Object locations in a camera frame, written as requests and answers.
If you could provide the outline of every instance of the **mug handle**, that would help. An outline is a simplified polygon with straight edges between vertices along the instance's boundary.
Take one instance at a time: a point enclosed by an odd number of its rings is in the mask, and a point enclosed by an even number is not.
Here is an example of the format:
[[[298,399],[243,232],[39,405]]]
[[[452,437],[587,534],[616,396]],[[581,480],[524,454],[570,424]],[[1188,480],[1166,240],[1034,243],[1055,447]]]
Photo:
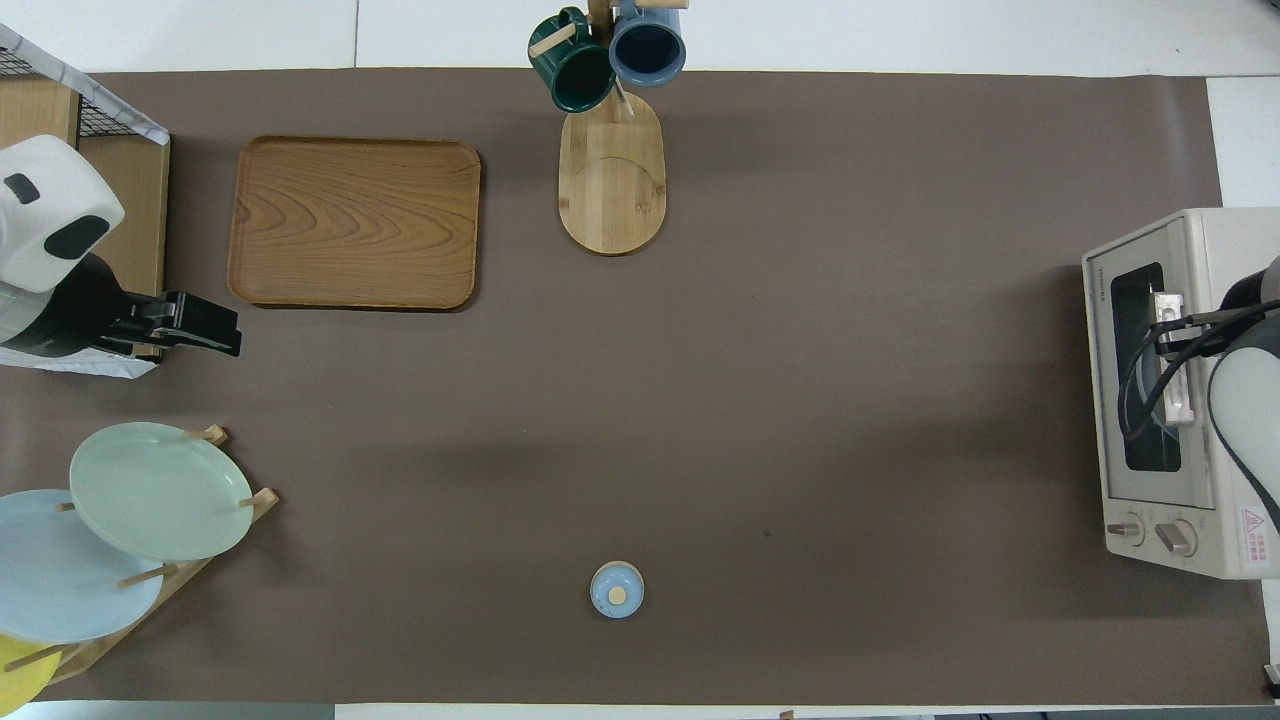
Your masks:
[[[573,23],[573,42],[586,42],[591,40],[591,24],[586,22],[586,14],[579,8],[564,8],[561,10],[561,22],[567,27]]]

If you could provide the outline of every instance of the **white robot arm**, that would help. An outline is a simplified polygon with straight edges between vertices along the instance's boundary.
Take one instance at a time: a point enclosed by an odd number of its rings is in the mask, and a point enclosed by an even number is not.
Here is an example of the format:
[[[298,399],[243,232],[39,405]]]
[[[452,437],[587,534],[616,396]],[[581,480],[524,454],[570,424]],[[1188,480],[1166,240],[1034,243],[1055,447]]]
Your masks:
[[[101,176],[56,137],[0,150],[0,347],[41,357],[86,347],[129,356],[136,345],[239,355],[236,313],[184,292],[120,290],[90,250],[123,219]]]
[[[1193,338],[1161,342],[1167,333],[1201,328]],[[1126,410],[1130,382],[1121,383],[1120,428],[1126,437],[1148,424],[1160,395],[1192,357],[1220,355],[1208,383],[1208,411],[1228,454],[1244,473],[1258,498],[1280,527],[1280,258],[1236,282],[1221,309],[1155,323],[1125,377],[1146,352],[1155,351],[1169,366],[1142,407]],[[1132,424],[1137,416],[1138,423]]]
[[[0,282],[49,292],[124,219],[106,181],[65,142],[40,135],[0,151]]]

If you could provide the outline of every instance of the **cable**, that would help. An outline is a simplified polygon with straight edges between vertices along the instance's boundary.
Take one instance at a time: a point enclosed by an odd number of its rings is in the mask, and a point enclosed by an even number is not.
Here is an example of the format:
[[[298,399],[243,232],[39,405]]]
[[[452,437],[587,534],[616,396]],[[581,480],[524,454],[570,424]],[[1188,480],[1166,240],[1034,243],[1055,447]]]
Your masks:
[[[1176,356],[1174,356],[1172,360],[1169,361],[1169,366],[1165,368],[1165,372],[1160,374],[1160,378],[1156,380],[1156,384],[1152,386],[1151,388],[1151,393],[1147,395],[1147,400],[1142,404],[1142,413],[1138,415],[1140,418],[1138,425],[1130,428],[1129,413],[1128,413],[1129,386],[1133,383],[1133,373],[1137,369],[1138,363],[1142,360],[1143,354],[1147,352],[1148,347],[1155,345],[1156,338],[1158,338],[1160,336],[1170,331],[1181,329],[1196,324],[1197,315],[1187,315],[1185,318],[1180,318],[1178,320],[1155,323],[1153,325],[1151,325],[1151,328],[1147,331],[1147,334],[1143,336],[1137,352],[1134,352],[1133,356],[1129,359],[1129,361],[1125,364],[1124,382],[1120,383],[1120,397],[1117,405],[1119,405],[1120,432],[1124,434],[1124,439],[1128,442],[1133,442],[1134,439],[1138,438],[1138,436],[1143,433],[1143,430],[1147,429],[1147,425],[1151,424],[1151,414],[1156,410],[1156,404],[1160,402],[1160,396],[1164,395],[1165,388],[1174,379],[1174,375],[1178,374],[1178,370],[1180,370],[1181,366],[1185,365],[1188,360],[1197,356],[1199,348],[1206,342],[1222,334],[1224,332],[1226,332],[1228,328],[1234,327],[1240,320],[1249,319],[1254,315],[1260,315],[1267,313],[1268,310],[1275,310],[1277,307],[1280,307],[1280,300],[1272,300],[1270,302],[1263,302],[1261,305],[1254,305],[1252,307],[1243,307],[1240,309],[1239,313],[1229,315],[1224,320],[1210,325],[1207,331],[1202,332],[1198,337],[1192,340],[1185,347],[1183,347],[1178,352]]]

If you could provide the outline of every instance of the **blue mug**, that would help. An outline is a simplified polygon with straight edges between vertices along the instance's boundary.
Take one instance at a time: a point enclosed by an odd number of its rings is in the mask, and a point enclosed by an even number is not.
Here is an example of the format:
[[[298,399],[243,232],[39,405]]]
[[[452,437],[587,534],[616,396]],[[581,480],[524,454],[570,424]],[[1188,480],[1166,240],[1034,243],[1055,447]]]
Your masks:
[[[621,0],[609,63],[622,82],[637,87],[673,81],[685,67],[680,10],[636,8],[635,0]]]

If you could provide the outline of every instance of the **plate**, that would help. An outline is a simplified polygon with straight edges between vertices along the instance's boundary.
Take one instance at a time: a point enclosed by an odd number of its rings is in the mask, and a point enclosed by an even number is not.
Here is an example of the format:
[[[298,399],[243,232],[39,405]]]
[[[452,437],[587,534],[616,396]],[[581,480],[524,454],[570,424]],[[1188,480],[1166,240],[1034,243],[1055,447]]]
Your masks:
[[[104,428],[72,457],[72,497],[115,547],[161,562],[202,560],[248,532],[248,482],[225,452],[157,423]]]
[[[31,643],[8,635],[0,635],[0,667],[6,664],[27,657],[32,652],[45,650],[46,643]],[[58,662],[63,653],[55,652],[49,657],[41,657],[31,665],[23,665],[17,670],[5,673],[0,670],[0,717],[9,715],[23,705],[32,701],[40,691],[45,689],[50,678],[58,670]]]
[[[59,512],[70,500],[64,489],[0,497],[0,633],[46,644],[100,638],[142,618],[160,594],[161,578],[115,587],[156,564]]]

